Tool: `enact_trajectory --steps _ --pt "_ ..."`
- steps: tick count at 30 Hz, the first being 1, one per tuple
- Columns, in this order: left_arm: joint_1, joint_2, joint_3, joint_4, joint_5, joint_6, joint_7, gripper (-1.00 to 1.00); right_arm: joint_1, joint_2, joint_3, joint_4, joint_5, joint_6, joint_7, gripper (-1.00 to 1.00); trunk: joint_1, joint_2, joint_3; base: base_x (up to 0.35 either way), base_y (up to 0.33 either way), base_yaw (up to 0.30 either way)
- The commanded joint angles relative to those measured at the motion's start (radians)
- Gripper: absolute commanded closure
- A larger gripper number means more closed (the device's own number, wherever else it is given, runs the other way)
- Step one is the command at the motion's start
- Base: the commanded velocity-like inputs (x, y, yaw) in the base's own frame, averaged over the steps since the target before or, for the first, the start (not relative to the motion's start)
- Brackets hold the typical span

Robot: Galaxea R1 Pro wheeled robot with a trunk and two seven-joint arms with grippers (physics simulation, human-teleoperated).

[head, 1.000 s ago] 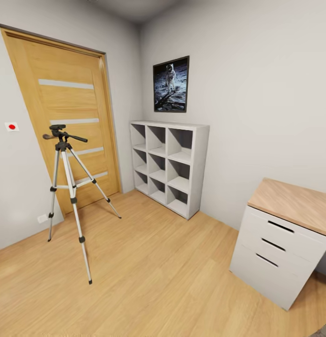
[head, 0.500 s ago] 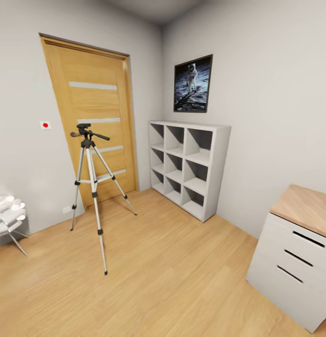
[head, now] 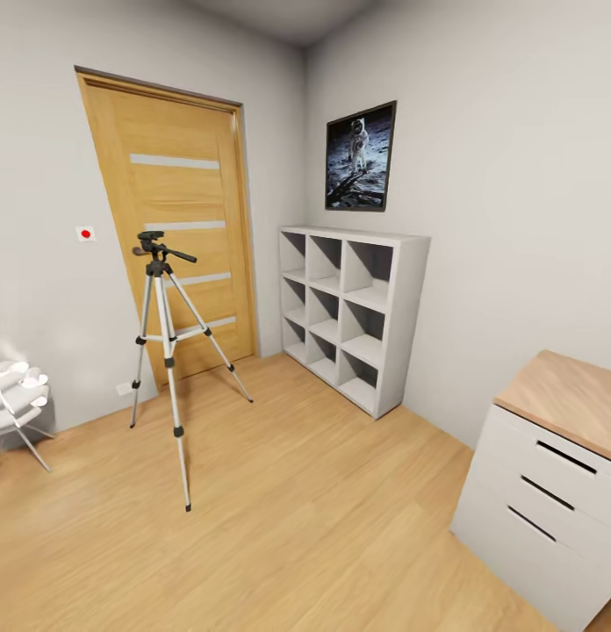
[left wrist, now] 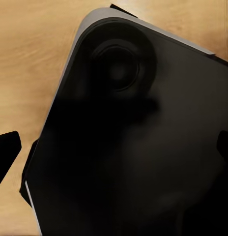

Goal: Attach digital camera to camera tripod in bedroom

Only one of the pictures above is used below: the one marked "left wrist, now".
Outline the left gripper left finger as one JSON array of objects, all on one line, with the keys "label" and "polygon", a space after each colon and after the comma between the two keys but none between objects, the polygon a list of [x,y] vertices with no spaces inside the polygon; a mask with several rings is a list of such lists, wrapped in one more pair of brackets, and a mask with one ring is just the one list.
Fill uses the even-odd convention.
[{"label": "left gripper left finger", "polygon": [[0,184],[21,150],[18,131],[0,135]]}]

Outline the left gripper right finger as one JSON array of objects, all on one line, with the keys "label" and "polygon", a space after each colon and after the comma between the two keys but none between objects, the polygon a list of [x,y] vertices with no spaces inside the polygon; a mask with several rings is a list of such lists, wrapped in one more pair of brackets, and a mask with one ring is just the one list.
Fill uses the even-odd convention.
[{"label": "left gripper right finger", "polygon": [[228,164],[228,132],[220,131],[218,136],[216,148],[225,162]]}]

